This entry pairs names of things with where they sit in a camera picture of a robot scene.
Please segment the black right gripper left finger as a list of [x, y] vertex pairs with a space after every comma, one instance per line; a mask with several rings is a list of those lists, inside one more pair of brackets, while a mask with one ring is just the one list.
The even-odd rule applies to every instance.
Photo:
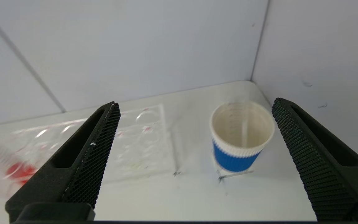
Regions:
[[114, 101], [98, 108], [6, 202], [9, 222], [93, 222], [120, 117]]

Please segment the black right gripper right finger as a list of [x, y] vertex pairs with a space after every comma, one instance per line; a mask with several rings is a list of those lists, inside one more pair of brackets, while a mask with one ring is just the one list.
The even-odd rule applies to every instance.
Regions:
[[272, 114], [317, 220], [358, 222], [358, 154], [289, 100]]

